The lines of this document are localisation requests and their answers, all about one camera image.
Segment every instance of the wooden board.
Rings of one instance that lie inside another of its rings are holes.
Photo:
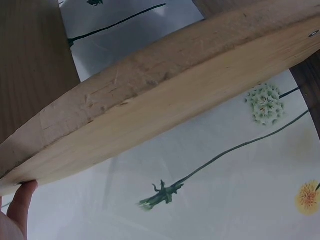
[[[57,0],[0,1],[0,36],[2,144],[80,80]]]
[[[208,19],[231,10],[244,8],[265,0],[193,0],[202,15]]]
[[[320,51],[290,69],[320,138]]]
[[[93,76],[0,145],[0,193],[114,157],[320,49],[319,0],[268,0],[199,22]]]

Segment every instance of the hand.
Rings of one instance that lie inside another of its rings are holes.
[[[28,211],[37,187],[36,181],[22,184],[15,193],[7,215],[0,210],[0,240],[27,240]],[[2,197],[0,197],[0,206],[2,206]]]

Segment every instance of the green flower stem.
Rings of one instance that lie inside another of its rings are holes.
[[[1,209],[4,209],[5,207],[9,206],[10,204],[11,204],[11,202],[7,203],[6,205],[3,205],[3,206],[1,207]]]
[[[206,164],[202,165],[201,167],[199,167],[197,170],[195,170],[194,172],[190,173],[188,176],[184,177],[183,179],[177,181],[175,184],[182,184],[183,182],[185,182],[186,180],[188,180],[189,178],[191,178],[193,175],[195,175],[196,173],[200,172],[202,169],[204,169],[205,167],[209,166],[210,164],[214,163],[216,160],[218,160],[219,158],[223,157],[224,155],[234,151],[234,150],[237,150],[237,149],[240,149],[242,147],[245,147],[247,145],[250,145],[250,144],[253,144],[255,142],[258,142],[260,140],[263,140],[263,139],[266,139],[268,137],[271,137],[279,132],[281,132],[282,130],[286,129],[287,127],[291,126],[292,124],[294,124],[295,122],[297,122],[299,119],[301,119],[304,115],[306,115],[307,113],[309,112],[309,110],[305,111],[304,113],[302,113],[300,116],[298,116],[296,119],[294,119],[293,121],[289,122],[287,125],[283,126],[282,128],[278,129],[277,131],[274,131],[266,136],[262,136],[262,137],[259,137],[259,138],[256,138],[254,140],[251,140],[251,141],[247,141],[245,143],[242,143],[238,146],[235,146],[227,151],[224,151],[223,153],[219,154],[218,156],[216,156],[215,158],[213,158],[212,160],[208,161]]]
[[[156,205],[158,205],[159,203],[161,203],[163,201],[165,201],[166,204],[171,203],[172,202],[172,195],[173,194],[177,194],[177,191],[182,188],[182,186],[184,185],[184,182],[186,180],[188,180],[189,178],[191,178],[196,173],[200,172],[205,167],[209,166],[210,164],[214,163],[219,158],[223,157],[224,155],[226,155],[226,154],[228,154],[228,153],[230,153],[230,152],[232,152],[234,150],[240,149],[242,147],[245,147],[247,145],[253,144],[253,143],[258,142],[260,140],[266,139],[268,137],[271,137],[271,136],[281,132],[282,130],[286,129],[287,127],[289,127],[292,124],[294,124],[295,122],[297,122],[299,119],[301,119],[308,112],[309,112],[309,110],[305,111],[300,116],[298,116],[296,119],[294,119],[293,121],[289,122],[287,125],[283,126],[282,128],[278,129],[277,131],[274,131],[274,132],[272,132],[272,133],[270,133],[270,134],[268,134],[266,136],[256,138],[254,140],[247,141],[247,142],[242,143],[242,144],[240,144],[238,146],[235,146],[235,147],[233,147],[233,148],[231,148],[231,149],[229,149],[227,151],[224,151],[223,153],[219,154],[218,156],[216,156],[212,160],[208,161],[206,164],[204,164],[201,167],[199,167],[198,169],[196,169],[194,172],[190,173],[188,176],[186,176],[186,177],[182,178],[181,180],[175,182],[174,184],[172,184],[169,187],[165,187],[165,183],[162,180],[161,180],[161,189],[157,189],[156,186],[153,184],[154,190],[157,192],[157,194],[152,196],[152,197],[150,197],[150,198],[141,200],[139,202],[139,205],[143,209],[149,211],[149,210],[153,209]]]
[[[291,91],[288,91],[288,92],[286,92],[286,93],[284,93],[284,94],[280,95],[279,99],[282,99],[282,98],[284,98],[284,97],[288,96],[289,94],[294,93],[294,92],[295,92],[295,91],[297,91],[297,90],[299,90],[299,87],[297,87],[297,88],[295,88],[295,89],[293,89],[293,90],[291,90]]]
[[[145,14],[145,13],[151,11],[151,10],[154,10],[154,9],[157,9],[157,8],[161,8],[161,7],[165,6],[165,5],[166,5],[166,3],[163,3],[163,4],[159,4],[159,5],[150,7],[150,8],[148,8],[148,9],[146,9],[146,10],[143,10],[143,11],[141,11],[141,12],[135,14],[135,15],[132,15],[132,16],[130,16],[130,17],[127,17],[126,19],[121,20],[121,21],[119,21],[119,22],[117,22],[117,23],[115,23],[115,24],[112,24],[112,25],[110,25],[110,26],[101,28],[101,29],[96,30],[96,31],[92,31],[92,32],[87,33],[87,34],[82,35],[82,36],[77,36],[77,37],[75,37],[75,38],[69,38],[69,39],[68,39],[69,46],[72,47],[72,46],[74,45],[75,41],[77,41],[77,40],[84,39],[84,38],[87,38],[87,37],[89,37],[89,36],[91,36],[91,35],[94,35],[94,34],[97,34],[97,33],[102,32],[102,31],[108,30],[108,29],[113,28],[113,27],[115,27],[115,26],[117,26],[117,25],[119,25],[119,24],[122,24],[122,23],[124,23],[124,22],[126,22],[126,21],[128,21],[128,20],[130,20],[130,19],[133,19],[133,18],[135,18],[135,17],[137,17],[137,16],[139,16],[139,15],[141,15],[141,14]]]

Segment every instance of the light wood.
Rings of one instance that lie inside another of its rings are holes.
[[[193,0],[202,15],[208,19],[231,10],[244,8],[265,0]]]
[[[0,144],[79,83],[58,1],[1,0]]]
[[[0,145],[0,193],[85,170],[320,49],[319,0],[268,0],[199,22],[69,91]]]

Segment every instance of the dandelion seed head print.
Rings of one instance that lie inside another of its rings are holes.
[[[252,110],[253,120],[261,125],[274,125],[284,115],[284,103],[280,101],[279,89],[264,83],[247,94],[245,102]]]

